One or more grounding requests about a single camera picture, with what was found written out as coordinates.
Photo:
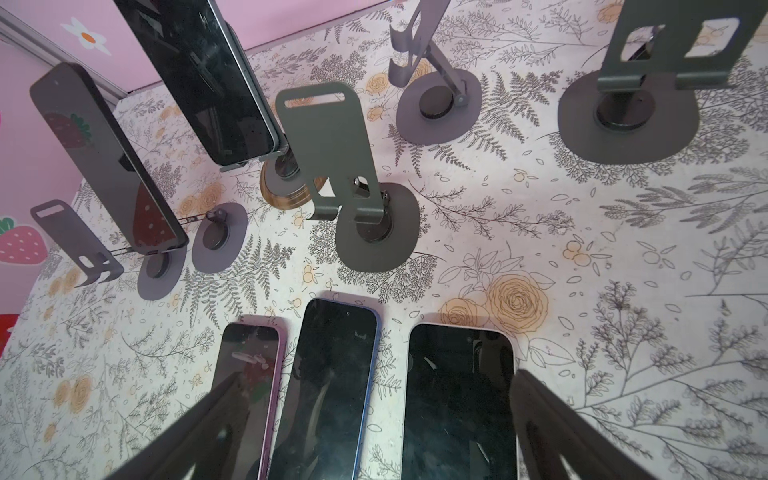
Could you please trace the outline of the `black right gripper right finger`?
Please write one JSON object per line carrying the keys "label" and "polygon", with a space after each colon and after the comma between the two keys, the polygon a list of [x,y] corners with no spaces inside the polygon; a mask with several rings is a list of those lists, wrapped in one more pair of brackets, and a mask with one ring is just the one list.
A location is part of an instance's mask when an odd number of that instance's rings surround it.
{"label": "black right gripper right finger", "polygon": [[652,477],[527,370],[513,377],[510,406],[531,479],[566,479],[565,464],[582,479]]}

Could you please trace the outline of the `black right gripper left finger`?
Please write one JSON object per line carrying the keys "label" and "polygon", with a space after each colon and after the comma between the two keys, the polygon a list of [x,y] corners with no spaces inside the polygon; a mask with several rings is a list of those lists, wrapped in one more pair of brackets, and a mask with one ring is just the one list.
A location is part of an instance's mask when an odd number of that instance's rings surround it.
{"label": "black right gripper left finger", "polygon": [[230,479],[249,416],[247,384],[233,373],[111,479]]}

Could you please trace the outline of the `silver-edged black phone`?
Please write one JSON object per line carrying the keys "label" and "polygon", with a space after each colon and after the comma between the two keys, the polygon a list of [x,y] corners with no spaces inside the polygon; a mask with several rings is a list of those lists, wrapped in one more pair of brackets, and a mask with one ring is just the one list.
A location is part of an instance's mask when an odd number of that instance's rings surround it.
{"label": "silver-edged black phone", "polygon": [[422,323],[410,332],[408,354],[402,478],[517,478],[509,339]]}

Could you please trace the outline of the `pink-edged black phone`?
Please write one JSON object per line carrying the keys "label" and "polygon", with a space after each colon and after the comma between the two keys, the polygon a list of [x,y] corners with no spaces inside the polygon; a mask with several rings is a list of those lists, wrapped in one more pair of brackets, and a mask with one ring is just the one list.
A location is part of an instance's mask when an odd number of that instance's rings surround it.
{"label": "pink-edged black phone", "polygon": [[284,329],[269,324],[265,317],[242,316],[224,329],[213,384],[241,373],[249,400],[234,479],[267,475],[285,347]]}

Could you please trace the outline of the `blue-edged black phone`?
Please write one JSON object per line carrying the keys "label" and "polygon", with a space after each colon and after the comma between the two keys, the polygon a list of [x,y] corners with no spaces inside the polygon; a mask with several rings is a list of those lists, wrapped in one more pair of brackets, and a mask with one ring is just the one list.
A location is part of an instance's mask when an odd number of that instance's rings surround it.
{"label": "blue-edged black phone", "polygon": [[316,298],[304,312],[268,479],[355,479],[380,318]]}

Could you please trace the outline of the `tall black phone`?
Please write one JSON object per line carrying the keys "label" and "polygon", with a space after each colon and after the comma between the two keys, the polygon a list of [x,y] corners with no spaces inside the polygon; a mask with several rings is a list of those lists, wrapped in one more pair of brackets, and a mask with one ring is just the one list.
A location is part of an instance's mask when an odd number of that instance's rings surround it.
{"label": "tall black phone", "polygon": [[287,140],[214,1],[117,1],[211,160],[223,170],[275,159]]}

